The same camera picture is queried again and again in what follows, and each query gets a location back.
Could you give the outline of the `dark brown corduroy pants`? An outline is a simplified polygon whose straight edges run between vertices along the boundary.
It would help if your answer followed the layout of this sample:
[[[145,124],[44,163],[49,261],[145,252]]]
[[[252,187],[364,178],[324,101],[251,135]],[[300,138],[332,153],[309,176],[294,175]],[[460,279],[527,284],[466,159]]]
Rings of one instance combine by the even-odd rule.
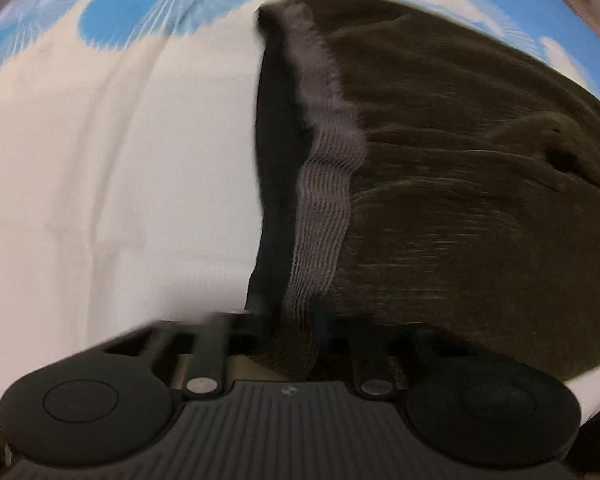
[[[254,140],[250,310],[300,378],[329,315],[428,322],[559,379],[600,365],[600,101],[388,0],[278,0]]]

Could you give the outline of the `blue and white bedsheet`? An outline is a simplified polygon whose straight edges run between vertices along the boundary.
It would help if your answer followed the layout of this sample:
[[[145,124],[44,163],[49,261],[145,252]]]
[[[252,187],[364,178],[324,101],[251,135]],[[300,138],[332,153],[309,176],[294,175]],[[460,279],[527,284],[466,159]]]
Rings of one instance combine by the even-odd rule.
[[[0,397],[152,318],[245,299],[268,0],[0,0]],[[403,0],[600,99],[585,0]]]

